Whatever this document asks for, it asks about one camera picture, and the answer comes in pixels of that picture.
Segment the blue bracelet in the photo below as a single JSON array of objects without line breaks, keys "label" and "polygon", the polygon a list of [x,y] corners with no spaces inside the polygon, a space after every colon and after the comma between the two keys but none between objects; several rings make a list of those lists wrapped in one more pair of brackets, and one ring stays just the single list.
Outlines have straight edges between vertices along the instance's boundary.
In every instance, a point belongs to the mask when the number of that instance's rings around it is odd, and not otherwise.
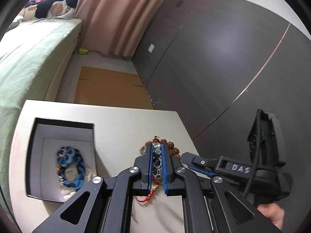
[{"label": "blue bracelet", "polygon": [[[75,183],[67,181],[65,177],[65,170],[72,161],[75,162],[79,174],[79,176],[75,178]],[[60,183],[66,187],[73,187],[78,191],[83,186],[85,177],[84,161],[81,152],[71,146],[62,146],[57,152],[57,164],[57,174]]]}]

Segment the black cable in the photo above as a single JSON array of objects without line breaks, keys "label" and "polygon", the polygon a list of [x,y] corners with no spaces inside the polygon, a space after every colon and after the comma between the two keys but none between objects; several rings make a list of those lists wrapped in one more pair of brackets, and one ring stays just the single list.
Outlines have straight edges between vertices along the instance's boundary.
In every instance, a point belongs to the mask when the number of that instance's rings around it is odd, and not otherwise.
[{"label": "black cable", "polygon": [[258,166],[260,140],[261,140],[260,139],[261,138],[260,112],[261,112],[261,109],[258,109],[257,113],[256,113],[256,131],[257,131],[257,133],[256,133],[255,156],[254,156],[254,160],[253,160],[253,163],[252,163],[251,175],[248,178],[247,184],[246,184],[245,189],[243,191],[243,197],[247,197],[247,195],[248,195],[248,192],[249,192],[249,190],[251,188],[252,181],[254,179],[254,176],[255,176],[255,173],[256,173],[256,169],[257,169],[257,166]]}]

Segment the open box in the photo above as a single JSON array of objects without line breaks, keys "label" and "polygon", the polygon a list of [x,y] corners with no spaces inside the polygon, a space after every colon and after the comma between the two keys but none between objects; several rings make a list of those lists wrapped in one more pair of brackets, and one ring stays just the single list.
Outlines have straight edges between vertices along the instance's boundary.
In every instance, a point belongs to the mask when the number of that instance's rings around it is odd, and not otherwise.
[{"label": "open box", "polygon": [[36,118],[26,159],[27,196],[63,203],[57,175],[57,151],[72,146],[81,152],[85,168],[96,176],[94,124]]}]

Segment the gray floor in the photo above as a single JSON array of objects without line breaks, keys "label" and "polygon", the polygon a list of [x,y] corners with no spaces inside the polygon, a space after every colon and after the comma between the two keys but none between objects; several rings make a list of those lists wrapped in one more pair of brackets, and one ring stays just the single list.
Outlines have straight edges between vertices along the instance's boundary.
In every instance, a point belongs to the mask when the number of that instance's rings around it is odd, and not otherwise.
[{"label": "gray floor", "polygon": [[78,55],[77,51],[75,51],[75,53],[70,58],[67,68],[64,72],[56,96],[56,102],[74,102],[82,66],[113,70],[129,74],[137,74],[132,61],[128,58],[110,55],[104,56],[98,52],[89,52],[88,55]]}]

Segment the black gripper frame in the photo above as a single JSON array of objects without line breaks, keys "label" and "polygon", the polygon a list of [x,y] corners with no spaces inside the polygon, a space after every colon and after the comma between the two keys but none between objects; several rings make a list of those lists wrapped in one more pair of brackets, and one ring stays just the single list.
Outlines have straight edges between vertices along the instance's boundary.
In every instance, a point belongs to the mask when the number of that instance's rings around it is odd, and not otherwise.
[{"label": "black gripper frame", "polygon": [[181,195],[185,233],[280,233],[237,190],[219,176],[197,176],[161,146],[164,192]]},{"label": "black gripper frame", "polygon": [[[182,197],[186,233],[280,233],[225,180],[199,177],[182,167],[166,143],[161,156],[164,191]],[[133,196],[150,193],[152,171],[149,144],[133,167],[110,179],[90,180],[33,233],[129,233]]]}]

